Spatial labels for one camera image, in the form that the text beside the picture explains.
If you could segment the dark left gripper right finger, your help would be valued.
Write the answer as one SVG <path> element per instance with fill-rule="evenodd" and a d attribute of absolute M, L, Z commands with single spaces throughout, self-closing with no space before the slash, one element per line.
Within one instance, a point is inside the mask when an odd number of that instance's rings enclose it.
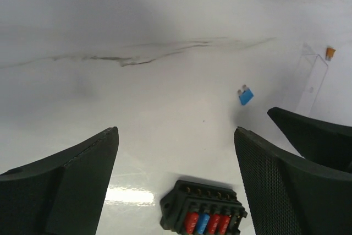
<path fill-rule="evenodd" d="M 235 152 L 256 234 L 351 234 L 351 174 L 238 127 Z"/>

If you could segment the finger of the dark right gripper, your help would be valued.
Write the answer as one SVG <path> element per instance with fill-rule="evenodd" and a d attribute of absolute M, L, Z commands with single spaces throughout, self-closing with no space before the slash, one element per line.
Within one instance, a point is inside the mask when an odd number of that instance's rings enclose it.
<path fill-rule="evenodd" d="M 351 127 L 319 121 L 274 107 L 267 114 L 305 159 L 351 172 Z"/>

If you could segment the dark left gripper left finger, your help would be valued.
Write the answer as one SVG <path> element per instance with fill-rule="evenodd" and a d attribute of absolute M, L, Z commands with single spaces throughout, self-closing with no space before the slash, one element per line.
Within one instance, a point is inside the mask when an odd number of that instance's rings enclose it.
<path fill-rule="evenodd" d="M 119 145 L 117 127 L 1 174 L 1 234 L 95 234 Z"/>

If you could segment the red blade fuse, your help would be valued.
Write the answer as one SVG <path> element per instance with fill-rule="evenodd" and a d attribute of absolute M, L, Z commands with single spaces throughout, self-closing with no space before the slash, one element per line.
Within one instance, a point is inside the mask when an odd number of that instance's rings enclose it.
<path fill-rule="evenodd" d="M 230 216 L 227 215 L 221 215 L 219 219 L 219 223 L 217 226 L 217 234 L 218 235 L 224 235 L 227 231 L 228 225 L 230 223 Z"/>
<path fill-rule="evenodd" d="M 210 216 L 206 227 L 206 234 L 215 234 L 220 219 L 221 216 L 219 214 L 213 214 Z"/>
<path fill-rule="evenodd" d="M 188 212 L 183 222 L 185 234 L 193 234 L 195 226 L 199 219 L 198 212 Z"/>

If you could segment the clear fuse box cover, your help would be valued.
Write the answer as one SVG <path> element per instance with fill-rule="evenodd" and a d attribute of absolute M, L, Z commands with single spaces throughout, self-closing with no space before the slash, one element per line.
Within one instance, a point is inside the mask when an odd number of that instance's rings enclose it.
<path fill-rule="evenodd" d="M 307 43 L 303 44 L 299 64 L 295 71 L 294 112 L 309 116 L 328 71 L 324 58 Z"/>

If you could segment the black fuse box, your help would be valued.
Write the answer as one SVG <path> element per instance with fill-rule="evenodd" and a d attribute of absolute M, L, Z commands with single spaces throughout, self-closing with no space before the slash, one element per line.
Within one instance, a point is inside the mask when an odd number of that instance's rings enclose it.
<path fill-rule="evenodd" d="M 225 234 L 232 235 L 240 234 L 241 220 L 248 215 L 234 190 L 185 180 L 176 181 L 160 200 L 160 206 L 161 227 L 177 234 L 185 234 L 183 222 L 188 212 L 230 216 Z"/>

